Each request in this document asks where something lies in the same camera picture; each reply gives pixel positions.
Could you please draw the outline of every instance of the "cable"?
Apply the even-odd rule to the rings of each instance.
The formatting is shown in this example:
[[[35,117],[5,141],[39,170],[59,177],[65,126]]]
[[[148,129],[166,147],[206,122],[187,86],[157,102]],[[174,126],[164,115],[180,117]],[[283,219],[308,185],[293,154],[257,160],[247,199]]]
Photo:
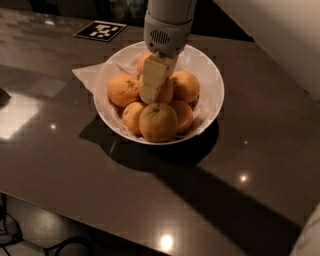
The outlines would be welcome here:
[[[11,254],[8,252],[8,250],[6,249],[6,247],[1,247],[4,251],[5,251],[5,253],[8,255],[8,256],[11,256]]]
[[[71,237],[61,243],[54,245],[54,246],[51,246],[49,248],[44,248],[44,253],[46,256],[49,256],[49,251],[57,250],[55,252],[54,256],[59,256],[59,253],[61,252],[61,250],[63,248],[65,248],[69,244],[74,244],[74,243],[79,243],[79,244],[84,245],[87,248],[87,256],[94,256],[95,255],[94,251],[93,251],[92,244],[90,243],[90,241],[88,241],[87,239],[85,239],[83,237],[79,237],[79,236]]]

